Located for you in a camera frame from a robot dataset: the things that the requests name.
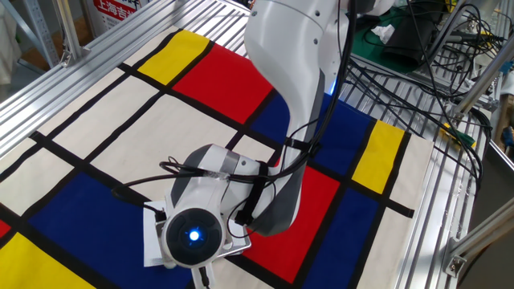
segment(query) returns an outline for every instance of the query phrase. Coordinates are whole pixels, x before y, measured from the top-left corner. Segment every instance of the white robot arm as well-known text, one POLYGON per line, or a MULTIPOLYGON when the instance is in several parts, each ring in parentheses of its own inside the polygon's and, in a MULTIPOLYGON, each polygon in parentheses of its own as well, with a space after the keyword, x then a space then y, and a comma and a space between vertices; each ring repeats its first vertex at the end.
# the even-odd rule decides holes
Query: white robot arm
POLYGON ((245 46, 288 105, 289 138, 275 168, 214 144, 179 165, 183 177, 166 196, 167 218, 157 223, 157 234, 165 266, 191 268, 197 288, 214 285, 210 264, 231 241, 229 218, 263 236, 294 222, 323 95, 340 69, 338 40, 342 49, 349 24, 340 9, 349 2, 356 3, 354 13, 390 7, 390 0, 257 0, 253 6, 245 46))

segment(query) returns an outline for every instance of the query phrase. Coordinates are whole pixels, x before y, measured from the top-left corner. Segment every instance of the blue square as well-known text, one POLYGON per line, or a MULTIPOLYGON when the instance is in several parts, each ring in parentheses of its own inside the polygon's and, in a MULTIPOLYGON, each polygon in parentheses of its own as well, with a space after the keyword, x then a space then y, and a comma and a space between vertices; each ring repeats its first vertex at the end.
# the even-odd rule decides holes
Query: blue square
POLYGON ((289 125, 289 109, 285 100, 276 95, 263 112, 251 124, 251 129, 282 145, 289 125))
MULTIPOLYGON (((331 99, 331 96, 324 97, 320 120, 323 120, 331 99)), ((321 149, 315 155, 314 161, 344 176, 357 155, 362 141, 368 137, 366 133, 371 120, 371 117, 366 114, 338 101, 332 119, 321 138, 321 149)))
POLYGON ((347 189, 303 288, 346 288, 361 256, 378 203, 347 189))
POLYGON ((85 173, 30 219, 37 230, 122 288, 185 288, 190 270, 143 267, 143 210, 85 173))

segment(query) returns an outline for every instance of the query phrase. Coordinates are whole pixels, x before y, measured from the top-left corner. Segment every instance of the yellow square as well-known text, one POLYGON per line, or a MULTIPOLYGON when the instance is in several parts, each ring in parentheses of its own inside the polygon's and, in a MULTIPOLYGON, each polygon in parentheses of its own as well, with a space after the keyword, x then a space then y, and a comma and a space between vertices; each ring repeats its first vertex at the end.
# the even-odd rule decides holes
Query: yellow square
POLYGON ((189 31, 180 31, 168 45, 148 59, 138 71, 166 85, 196 59, 209 39, 189 31))
POLYGON ((0 288, 93 288, 17 233, 0 249, 0 288))
POLYGON ((377 121, 352 180, 376 193, 384 193, 404 133, 399 128, 377 121))

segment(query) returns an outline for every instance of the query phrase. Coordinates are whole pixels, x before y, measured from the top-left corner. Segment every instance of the red square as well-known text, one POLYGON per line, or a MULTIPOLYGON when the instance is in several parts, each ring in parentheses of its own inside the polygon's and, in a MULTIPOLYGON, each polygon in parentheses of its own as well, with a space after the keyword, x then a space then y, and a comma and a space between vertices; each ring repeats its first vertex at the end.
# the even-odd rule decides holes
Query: red square
POLYGON ((217 44, 173 87, 241 124, 272 88, 250 60, 217 44))
POLYGON ((10 227, 5 222, 0 220, 0 238, 3 237, 7 232, 9 232, 10 227))
POLYGON ((307 167, 300 209, 292 226, 267 238, 251 235, 251 248, 243 255, 293 283, 338 187, 338 181, 307 167))

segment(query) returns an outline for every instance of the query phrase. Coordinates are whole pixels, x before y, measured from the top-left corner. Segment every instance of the red sign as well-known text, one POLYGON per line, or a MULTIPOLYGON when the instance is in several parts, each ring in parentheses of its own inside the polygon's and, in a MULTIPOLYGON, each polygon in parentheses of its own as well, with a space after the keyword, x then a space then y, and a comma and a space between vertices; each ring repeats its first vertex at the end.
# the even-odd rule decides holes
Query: red sign
POLYGON ((115 0, 93 0, 93 3, 99 12, 118 20, 124 20, 136 12, 134 8, 123 5, 115 0))

